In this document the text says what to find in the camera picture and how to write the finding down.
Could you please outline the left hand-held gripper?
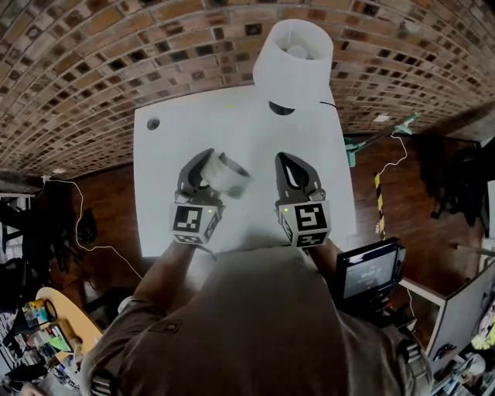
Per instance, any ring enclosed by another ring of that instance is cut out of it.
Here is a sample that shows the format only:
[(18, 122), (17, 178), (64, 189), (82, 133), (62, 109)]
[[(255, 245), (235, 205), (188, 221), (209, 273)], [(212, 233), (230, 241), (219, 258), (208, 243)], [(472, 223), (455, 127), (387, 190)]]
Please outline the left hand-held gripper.
[(213, 153), (213, 148), (200, 152), (179, 172), (170, 211), (170, 231), (179, 243), (208, 245), (222, 219), (224, 204), (220, 194), (201, 174)]

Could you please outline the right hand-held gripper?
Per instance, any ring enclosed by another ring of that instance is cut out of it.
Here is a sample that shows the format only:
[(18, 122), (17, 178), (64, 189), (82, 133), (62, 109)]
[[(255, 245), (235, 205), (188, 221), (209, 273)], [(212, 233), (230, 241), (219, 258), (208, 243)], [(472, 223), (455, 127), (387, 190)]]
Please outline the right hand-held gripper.
[[(323, 245), (331, 231), (329, 202), (319, 174), (296, 155), (279, 152), (275, 156), (278, 200), (275, 208), (289, 244), (294, 248)], [(291, 200), (291, 194), (302, 195)]]

